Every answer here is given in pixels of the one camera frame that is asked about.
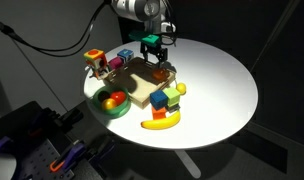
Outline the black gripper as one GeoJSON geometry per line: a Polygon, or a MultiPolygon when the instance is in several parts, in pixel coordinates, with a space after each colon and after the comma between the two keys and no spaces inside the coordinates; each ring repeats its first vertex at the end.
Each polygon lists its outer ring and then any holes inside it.
{"type": "Polygon", "coordinates": [[[168,59],[168,49],[162,48],[160,45],[157,45],[156,47],[152,47],[142,43],[140,45],[140,53],[143,55],[145,62],[150,65],[152,64],[152,62],[149,60],[149,54],[154,55],[159,60],[158,62],[159,68],[161,68],[162,65],[168,59]]]}

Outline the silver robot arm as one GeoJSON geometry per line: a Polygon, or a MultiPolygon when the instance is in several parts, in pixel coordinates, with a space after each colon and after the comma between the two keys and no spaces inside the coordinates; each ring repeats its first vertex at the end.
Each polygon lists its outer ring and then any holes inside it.
{"type": "Polygon", "coordinates": [[[129,38],[141,43],[140,53],[145,60],[152,54],[161,67],[168,60],[164,45],[176,42],[176,26],[168,0],[111,0],[110,6],[120,17],[144,24],[143,31],[133,30],[129,38]]]}

